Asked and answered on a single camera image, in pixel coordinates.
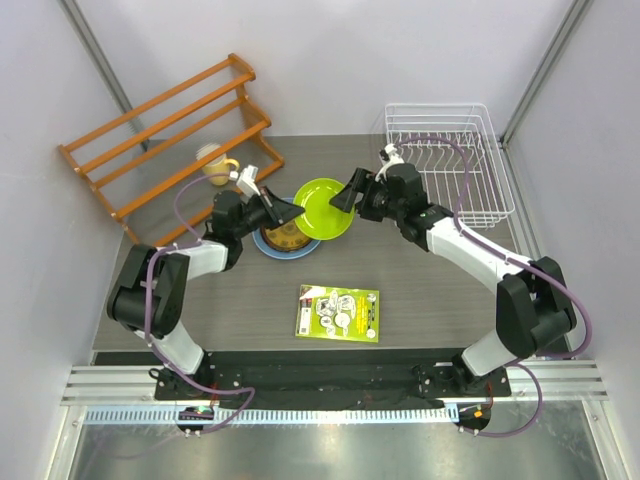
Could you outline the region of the brown yellow-rimmed plate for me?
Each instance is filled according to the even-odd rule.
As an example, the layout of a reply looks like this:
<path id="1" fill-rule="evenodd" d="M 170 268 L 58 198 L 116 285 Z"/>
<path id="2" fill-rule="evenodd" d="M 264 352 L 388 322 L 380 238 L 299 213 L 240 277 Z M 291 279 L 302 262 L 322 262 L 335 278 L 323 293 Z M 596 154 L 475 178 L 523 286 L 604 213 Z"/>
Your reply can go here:
<path id="1" fill-rule="evenodd" d="M 260 235 L 276 251 L 293 252 L 309 245 L 312 239 L 299 230 L 294 221 L 274 229 L 261 228 Z"/>

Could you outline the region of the lime green plate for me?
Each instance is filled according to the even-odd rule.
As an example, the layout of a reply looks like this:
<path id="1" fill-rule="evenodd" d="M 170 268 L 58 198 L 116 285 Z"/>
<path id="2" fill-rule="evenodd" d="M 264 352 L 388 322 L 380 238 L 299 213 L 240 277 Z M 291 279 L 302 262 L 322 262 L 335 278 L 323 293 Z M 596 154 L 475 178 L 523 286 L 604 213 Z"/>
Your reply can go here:
<path id="1" fill-rule="evenodd" d="M 302 185 L 293 203 L 305 212 L 295 219 L 297 228 L 312 240 L 329 241 L 343 235 L 351 226 L 355 210 L 343 212 L 330 200 L 344 185 L 331 178 L 316 178 Z"/>

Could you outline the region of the light blue plate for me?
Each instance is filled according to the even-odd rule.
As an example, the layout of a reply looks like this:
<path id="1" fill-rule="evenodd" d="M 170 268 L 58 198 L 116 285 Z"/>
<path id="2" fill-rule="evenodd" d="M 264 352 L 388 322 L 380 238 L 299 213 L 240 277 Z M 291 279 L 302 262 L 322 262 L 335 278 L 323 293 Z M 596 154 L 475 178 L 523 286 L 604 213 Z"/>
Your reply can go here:
<path id="1" fill-rule="evenodd" d="M 257 248 L 267 255 L 268 257 L 277 259 L 277 260 L 295 260 L 300 259 L 310 253 L 312 253 L 317 247 L 320 246 L 321 242 L 319 240 L 313 240 L 309 245 L 304 247 L 301 250 L 293 251 L 293 252 L 280 252 L 276 251 L 273 248 L 269 247 L 266 242 L 262 239 L 260 235 L 260 229 L 256 230 L 252 233 L 252 239 L 257 246 Z"/>

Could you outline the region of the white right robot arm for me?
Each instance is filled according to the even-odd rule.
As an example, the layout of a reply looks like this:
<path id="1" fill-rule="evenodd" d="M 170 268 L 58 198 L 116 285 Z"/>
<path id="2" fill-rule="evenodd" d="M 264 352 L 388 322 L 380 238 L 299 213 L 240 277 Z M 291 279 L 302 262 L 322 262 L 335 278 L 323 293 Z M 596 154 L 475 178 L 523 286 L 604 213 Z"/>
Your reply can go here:
<path id="1" fill-rule="evenodd" d="M 477 393 L 495 371 L 546 350 L 577 325 L 557 262 L 533 261 L 475 235 L 429 201 L 412 165 L 383 173 L 359 168 L 329 203 L 366 220 L 394 221 L 405 240 L 450 261 L 494 294 L 494 328 L 452 359 L 451 380 L 462 394 Z"/>

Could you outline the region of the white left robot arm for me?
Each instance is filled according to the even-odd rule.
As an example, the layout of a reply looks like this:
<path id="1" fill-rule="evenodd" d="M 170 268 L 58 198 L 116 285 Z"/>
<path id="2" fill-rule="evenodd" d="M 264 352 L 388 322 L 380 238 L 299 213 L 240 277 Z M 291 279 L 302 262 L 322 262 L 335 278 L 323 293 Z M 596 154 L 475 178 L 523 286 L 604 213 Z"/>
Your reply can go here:
<path id="1" fill-rule="evenodd" d="M 213 370 L 181 321 L 187 283 L 230 270 L 243 252 L 244 237 L 280 227 L 304 212 L 266 187 L 248 200 L 235 191 L 217 194 L 206 231 L 194 245 L 131 248 L 109 294 L 107 316 L 145 340 L 178 376 L 187 396 L 205 397 L 214 383 Z"/>

